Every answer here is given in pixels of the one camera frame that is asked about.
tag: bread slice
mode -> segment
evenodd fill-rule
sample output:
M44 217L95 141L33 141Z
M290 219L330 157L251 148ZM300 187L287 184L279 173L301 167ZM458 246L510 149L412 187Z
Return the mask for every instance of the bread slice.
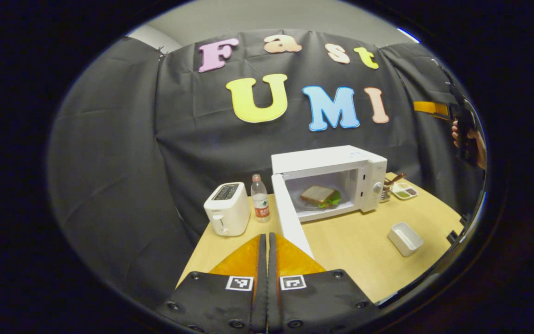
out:
M311 186L300 195L300 198L316 205L324 204L335 193L335 190L324 186Z

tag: blue letter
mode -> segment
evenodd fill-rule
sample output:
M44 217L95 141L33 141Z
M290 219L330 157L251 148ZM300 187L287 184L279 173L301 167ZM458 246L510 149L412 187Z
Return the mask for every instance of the blue letter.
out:
M335 101L327 93L317 85L309 85L302 89L302 92L308 95L310 99L310 108L312 108L312 123L310 123L310 131L323 131L327 129L328 125L324 121L323 114L326 116L330 125L334 128L339 123L339 117L343 114L341 119L342 128L356 128L360 126L360 121L356 117L356 109L354 108L354 90L349 87L337 88L335 93Z

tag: table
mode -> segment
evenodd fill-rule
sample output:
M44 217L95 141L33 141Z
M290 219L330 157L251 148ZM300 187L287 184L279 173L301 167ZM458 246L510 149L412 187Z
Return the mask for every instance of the table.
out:
M386 174L388 179L394 177L394 173ZM416 188L417 197L401 200L391 195L390 201L380 203L372 212L356 211L302 223L314 260L326 270L345 270L373 302L417 279L449 249L447 235L451 231L459 234L463 228L460 216L448 205L409 180L400 182ZM208 224L178 284L191 271L210 271L258 234L267 234L267 240L270 232L281 234L275 197L270 194L268 198L271 220L258 222L251 213L246 231L240 236L221 237ZM424 244L409 257L403 257L387 237L391 226L398 222L406 222L424 239Z

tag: white toaster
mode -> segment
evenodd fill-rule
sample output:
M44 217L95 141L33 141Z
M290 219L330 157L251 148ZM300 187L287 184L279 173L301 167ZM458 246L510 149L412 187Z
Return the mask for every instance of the white toaster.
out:
M203 208L218 235L241 235L250 220L250 203L243 182L218 186Z

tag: white microwave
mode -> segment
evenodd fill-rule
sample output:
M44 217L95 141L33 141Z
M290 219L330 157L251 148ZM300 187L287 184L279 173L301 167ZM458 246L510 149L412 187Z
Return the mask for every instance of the white microwave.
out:
M273 154L271 165L283 237L314 258L301 222L376 209L387 159L347 145ZM341 200L328 209L308 207L300 196L311 186L335 189Z

